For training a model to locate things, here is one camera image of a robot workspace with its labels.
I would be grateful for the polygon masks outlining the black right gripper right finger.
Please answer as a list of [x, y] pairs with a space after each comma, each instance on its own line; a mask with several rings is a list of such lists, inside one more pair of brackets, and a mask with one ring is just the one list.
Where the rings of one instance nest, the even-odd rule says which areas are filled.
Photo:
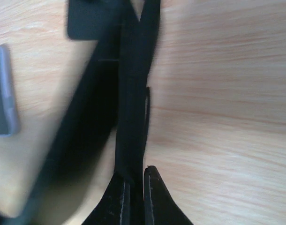
[[143, 189], [146, 225], [192, 225], [173, 200], [156, 166], [145, 169]]

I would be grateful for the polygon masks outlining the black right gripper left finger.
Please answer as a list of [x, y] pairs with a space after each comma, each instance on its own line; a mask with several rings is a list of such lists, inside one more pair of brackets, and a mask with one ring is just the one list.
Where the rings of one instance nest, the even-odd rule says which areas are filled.
[[101, 200], [83, 225], [129, 225], [130, 185], [114, 173]]

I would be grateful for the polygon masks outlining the phone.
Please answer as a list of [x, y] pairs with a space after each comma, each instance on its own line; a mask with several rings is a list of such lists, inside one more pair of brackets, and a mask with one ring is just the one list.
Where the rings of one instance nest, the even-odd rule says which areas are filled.
[[11, 136], [20, 131], [12, 79], [10, 51], [7, 45], [0, 45], [0, 136]]
[[97, 155], [116, 125], [121, 13], [99, 40], [62, 117], [22, 212], [0, 216], [0, 225], [31, 225], [47, 204], [49, 191], [76, 175]]

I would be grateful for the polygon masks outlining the black smartphone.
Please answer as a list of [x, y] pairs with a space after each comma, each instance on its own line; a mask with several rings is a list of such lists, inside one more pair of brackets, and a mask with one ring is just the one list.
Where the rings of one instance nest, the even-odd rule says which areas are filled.
[[69, 0], [67, 35], [72, 40], [99, 40], [119, 19], [121, 0]]

